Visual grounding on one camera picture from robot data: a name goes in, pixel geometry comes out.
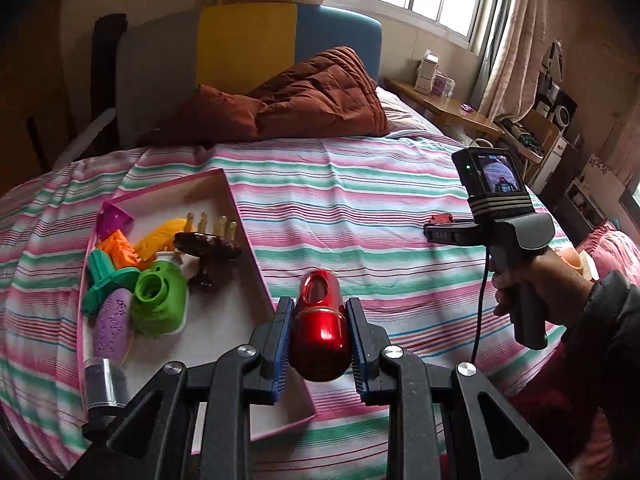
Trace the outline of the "person right hand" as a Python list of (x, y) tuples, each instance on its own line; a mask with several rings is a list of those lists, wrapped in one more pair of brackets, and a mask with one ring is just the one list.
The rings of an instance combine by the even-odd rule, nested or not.
[(550, 248), (529, 262), (521, 262), (503, 272), (489, 260), (489, 270), (494, 274), (491, 283), (496, 289), (495, 316), (507, 315), (513, 310), (508, 295), (510, 287), (529, 284), (547, 305), (546, 320), (565, 327), (577, 322), (593, 286), (593, 282), (587, 281)]

